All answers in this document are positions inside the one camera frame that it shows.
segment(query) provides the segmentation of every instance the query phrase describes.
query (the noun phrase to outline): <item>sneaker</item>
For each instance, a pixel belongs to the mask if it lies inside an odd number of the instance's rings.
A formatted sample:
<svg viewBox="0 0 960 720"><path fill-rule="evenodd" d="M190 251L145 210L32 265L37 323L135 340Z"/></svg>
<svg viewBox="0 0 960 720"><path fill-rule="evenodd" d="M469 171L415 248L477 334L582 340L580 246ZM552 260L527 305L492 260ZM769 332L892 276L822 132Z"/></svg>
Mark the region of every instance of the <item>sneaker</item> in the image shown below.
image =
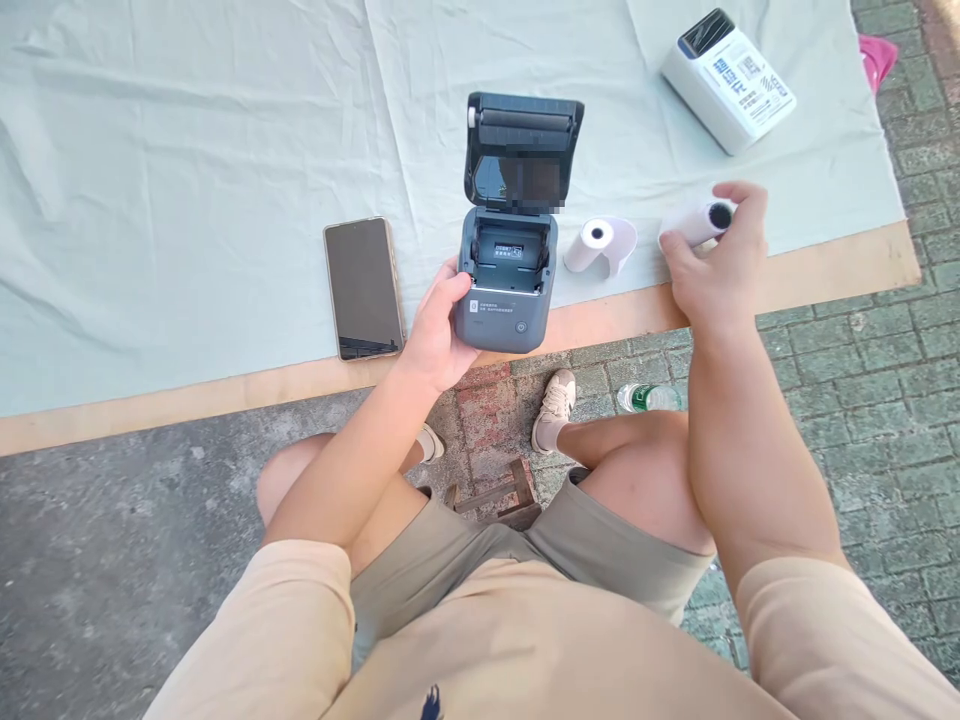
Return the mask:
<svg viewBox="0 0 960 720"><path fill-rule="evenodd" d="M576 401L577 379L569 370L557 370L550 378L550 382L547 383L547 389L543 393L543 403L540 406L540 414L537 415L537 419L533 423L530 444L533 445L534 450L543 455L553 452L540 447L537 442L537 430L541 423L565 424L570 422L570 413Z"/></svg>
<svg viewBox="0 0 960 720"><path fill-rule="evenodd" d="M423 460L420 461L422 465L433 465L433 463L442 458L443 453L446 452L443 440L434 432L433 428L426 423L423 424L423 429L421 429L417 435L417 442L423 446Z"/></svg>

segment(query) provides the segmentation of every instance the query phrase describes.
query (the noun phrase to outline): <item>gray label printer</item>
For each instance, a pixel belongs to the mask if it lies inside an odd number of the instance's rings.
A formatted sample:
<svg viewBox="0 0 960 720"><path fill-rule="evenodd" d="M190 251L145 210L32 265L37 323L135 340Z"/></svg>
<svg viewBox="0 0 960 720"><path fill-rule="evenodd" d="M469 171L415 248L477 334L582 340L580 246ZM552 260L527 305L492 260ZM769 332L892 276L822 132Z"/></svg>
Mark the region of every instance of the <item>gray label printer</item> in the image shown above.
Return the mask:
<svg viewBox="0 0 960 720"><path fill-rule="evenodd" d="M454 331L481 350L527 353L543 342L557 266L557 221L570 187L583 103L472 93L458 267L473 285Z"/></svg>

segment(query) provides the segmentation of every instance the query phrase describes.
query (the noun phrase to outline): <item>hand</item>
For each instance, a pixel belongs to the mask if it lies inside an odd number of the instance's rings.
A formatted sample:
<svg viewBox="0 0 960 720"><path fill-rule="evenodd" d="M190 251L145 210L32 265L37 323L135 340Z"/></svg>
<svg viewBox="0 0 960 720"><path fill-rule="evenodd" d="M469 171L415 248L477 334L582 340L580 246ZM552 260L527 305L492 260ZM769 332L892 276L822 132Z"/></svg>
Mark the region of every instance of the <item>hand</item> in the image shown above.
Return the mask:
<svg viewBox="0 0 960 720"><path fill-rule="evenodd" d="M673 297L694 331L755 327L760 267L767 257L767 191L747 182L727 182L717 185L713 194L739 207L730 229L706 257L697 257L679 233L660 237L673 277Z"/></svg>
<svg viewBox="0 0 960 720"><path fill-rule="evenodd" d="M457 273L456 258L445 262L420 301L413 331L397 367L422 376L436 392L449 390L470 369L480 351L453 332L453 304L470 290L470 276Z"/></svg>

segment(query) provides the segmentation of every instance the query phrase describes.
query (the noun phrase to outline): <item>shorts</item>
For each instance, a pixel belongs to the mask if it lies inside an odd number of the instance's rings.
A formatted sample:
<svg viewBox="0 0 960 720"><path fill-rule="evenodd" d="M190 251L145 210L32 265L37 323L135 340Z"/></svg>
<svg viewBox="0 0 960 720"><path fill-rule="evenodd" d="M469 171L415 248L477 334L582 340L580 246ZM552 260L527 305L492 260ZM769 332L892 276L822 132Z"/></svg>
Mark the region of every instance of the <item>shorts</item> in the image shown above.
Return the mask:
<svg viewBox="0 0 960 720"><path fill-rule="evenodd" d="M357 615L354 670L380 639L436 607L493 558L548 563L675 625L713 561L634 527L569 480L525 533L467 520L432 498L350 585Z"/></svg>

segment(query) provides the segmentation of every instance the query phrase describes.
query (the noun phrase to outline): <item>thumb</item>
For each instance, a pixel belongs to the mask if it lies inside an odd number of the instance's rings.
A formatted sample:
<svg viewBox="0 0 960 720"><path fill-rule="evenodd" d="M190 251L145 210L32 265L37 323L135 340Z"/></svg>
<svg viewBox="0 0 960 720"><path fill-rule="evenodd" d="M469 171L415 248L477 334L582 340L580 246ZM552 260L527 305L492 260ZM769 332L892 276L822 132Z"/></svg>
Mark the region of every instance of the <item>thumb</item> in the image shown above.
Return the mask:
<svg viewBox="0 0 960 720"><path fill-rule="evenodd" d="M687 239L674 230L669 230L660 236L660 250L670 267L671 274L697 261L693 250L687 245Z"/></svg>
<svg viewBox="0 0 960 720"><path fill-rule="evenodd" d="M423 314L438 318L448 316L453 309L453 304L467 294L471 284L470 275L465 272L437 283L430 297L427 298Z"/></svg>

